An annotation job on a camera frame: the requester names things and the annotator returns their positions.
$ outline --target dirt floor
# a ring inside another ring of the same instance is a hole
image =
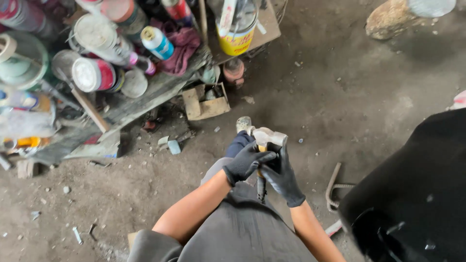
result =
[[[338,217],[326,209],[324,192],[336,163],[343,163],[338,182],[359,182],[423,118],[451,105],[466,82],[464,13],[455,10],[433,26],[427,20],[393,40],[375,41],[365,35],[364,24],[383,1],[289,2],[282,36],[245,62],[245,85],[227,91],[231,112],[190,122],[197,134],[179,155],[154,149],[164,134],[141,133],[139,140],[135,127],[123,139],[127,153],[106,160],[108,168],[75,159],[27,180],[1,171],[0,261],[124,262],[127,234],[151,228],[199,185],[244,115],[255,126],[289,135],[291,162],[307,201],[324,228],[334,223]],[[64,194],[64,186],[71,193]],[[285,202],[273,190],[269,197],[289,221]],[[41,212],[34,221],[32,211]],[[87,232],[94,222],[97,241],[82,234],[79,245],[72,227]],[[344,232],[333,239],[349,262],[363,261]]]

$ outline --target forearm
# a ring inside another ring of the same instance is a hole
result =
[[[230,184],[222,169],[205,184],[171,206],[152,230],[185,244],[230,190]]]
[[[290,208],[290,212],[296,235],[319,262],[345,262],[306,201]]]

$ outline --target black glove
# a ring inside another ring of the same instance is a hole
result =
[[[233,161],[223,166],[226,177],[231,186],[235,186],[238,181],[245,181],[259,165],[273,160],[277,153],[272,151],[259,152],[256,142],[248,144],[233,159]]]
[[[286,145],[280,149],[276,159],[262,165],[259,170],[275,191],[287,201],[288,207],[298,207],[306,200],[296,182]]]

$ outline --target foot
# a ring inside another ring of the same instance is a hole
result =
[[[247,130],[248,127],[253,125],[250,117],[240,117],[236,120],[236,133]]]

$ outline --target hammer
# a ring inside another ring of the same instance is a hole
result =
[[[247,134],[256,139],[260,152],[267,151],[268,143],[284,146],[288,139],[287,135],[280,132],[274,132],[267,127],[255,128],[254,126],[250,126],[247,129]],[[267,194],[267,191],[265,190],[266,180],[260,170],[257,170],[257,175],[257,198],[262,204],[265,204],[265,195]]]

